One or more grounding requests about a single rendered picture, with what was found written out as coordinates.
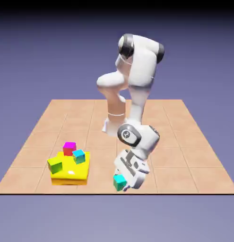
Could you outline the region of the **small teal cube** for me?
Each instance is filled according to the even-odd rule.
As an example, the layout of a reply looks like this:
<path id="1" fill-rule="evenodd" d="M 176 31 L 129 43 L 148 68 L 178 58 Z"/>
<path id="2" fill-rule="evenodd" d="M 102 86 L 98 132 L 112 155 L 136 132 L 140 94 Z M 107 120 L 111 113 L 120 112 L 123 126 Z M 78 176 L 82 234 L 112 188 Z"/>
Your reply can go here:
<path id="1" fill-rule="evenodd" d="M 122 174 L 115 174 L 113 176 L 113 185 L 117 191 L 121 191 L 127 184 L 127 181 Z"/>

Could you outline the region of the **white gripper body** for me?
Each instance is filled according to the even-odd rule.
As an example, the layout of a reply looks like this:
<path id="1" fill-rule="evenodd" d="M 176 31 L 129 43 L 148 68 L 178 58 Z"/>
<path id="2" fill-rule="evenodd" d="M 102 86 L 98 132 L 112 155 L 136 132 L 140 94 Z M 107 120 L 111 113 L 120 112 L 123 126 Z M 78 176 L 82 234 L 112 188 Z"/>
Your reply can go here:
<path id="1" fill-rule="evenodd" d="M 133 189 L 139 189 L 147 174 L 147 162 L 139 159 L 131 150 L 124 149 L 114 161 L 115 168 Z"/>

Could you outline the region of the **large yellow box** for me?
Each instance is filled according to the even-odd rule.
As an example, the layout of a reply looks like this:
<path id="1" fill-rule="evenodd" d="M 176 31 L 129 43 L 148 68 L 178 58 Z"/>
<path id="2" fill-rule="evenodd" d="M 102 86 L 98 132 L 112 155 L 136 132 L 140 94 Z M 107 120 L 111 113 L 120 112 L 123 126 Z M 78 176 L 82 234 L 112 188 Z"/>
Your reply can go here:
<path id="1" fill-rule="evenodd" d="M 62 161 L 62 169 L 51 173 L 53 185 L 86 185 L 89 173 L 90 152 L 85 152 L 85 162 L 76 164 L 72 156 L 65 156 L 63 152 L 57 153 Z"/>

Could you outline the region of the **small cyan cube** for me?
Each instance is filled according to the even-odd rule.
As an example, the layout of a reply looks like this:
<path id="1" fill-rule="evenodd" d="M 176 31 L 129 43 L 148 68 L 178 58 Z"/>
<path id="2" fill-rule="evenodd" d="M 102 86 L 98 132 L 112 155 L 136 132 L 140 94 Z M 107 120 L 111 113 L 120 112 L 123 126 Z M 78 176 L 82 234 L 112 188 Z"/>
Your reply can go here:
<path id="1" fill-rule="evenodd" d="M 84 163 L 86 161 L 85 153 L 82 149 L 73 151 L 72 157 L 76 164 Z"/>

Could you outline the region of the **small lime green cube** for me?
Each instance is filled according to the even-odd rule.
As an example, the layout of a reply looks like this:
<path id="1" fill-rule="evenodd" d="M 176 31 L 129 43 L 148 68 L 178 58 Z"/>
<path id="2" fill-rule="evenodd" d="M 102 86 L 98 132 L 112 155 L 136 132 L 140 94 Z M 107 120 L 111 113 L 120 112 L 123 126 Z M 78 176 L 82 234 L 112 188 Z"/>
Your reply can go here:
<path id="1" fill-rule="evenodd" d="M 60 172 L 62 170 L 62 159 L 58 156 L 49 158 L 47 160 L 48 168 L 52 174 Z"/>

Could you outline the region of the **small magenta cube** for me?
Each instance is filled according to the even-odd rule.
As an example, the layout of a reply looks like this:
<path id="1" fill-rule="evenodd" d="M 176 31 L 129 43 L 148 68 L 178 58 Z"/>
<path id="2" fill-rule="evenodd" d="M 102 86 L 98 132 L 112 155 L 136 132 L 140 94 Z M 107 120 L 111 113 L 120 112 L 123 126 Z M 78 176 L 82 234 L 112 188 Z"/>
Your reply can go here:
<path id="1" fill-rule="evenodd" d="M 63 153 L 65 156 L 72 156 L 73 151 L 76 151 L 75 142 L 65 142 L 63 146 Z"/>

